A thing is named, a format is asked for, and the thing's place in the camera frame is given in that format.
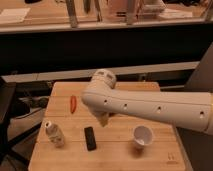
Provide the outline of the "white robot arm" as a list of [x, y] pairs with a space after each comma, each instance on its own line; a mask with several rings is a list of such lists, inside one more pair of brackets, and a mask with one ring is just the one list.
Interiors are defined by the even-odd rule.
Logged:
[[119, 113], [213, 135], [212, 93], [130, 91], [115, 85], [113, 72], [98, 69], [82, 92], [82, 102], [102, 126], [108, 113]]

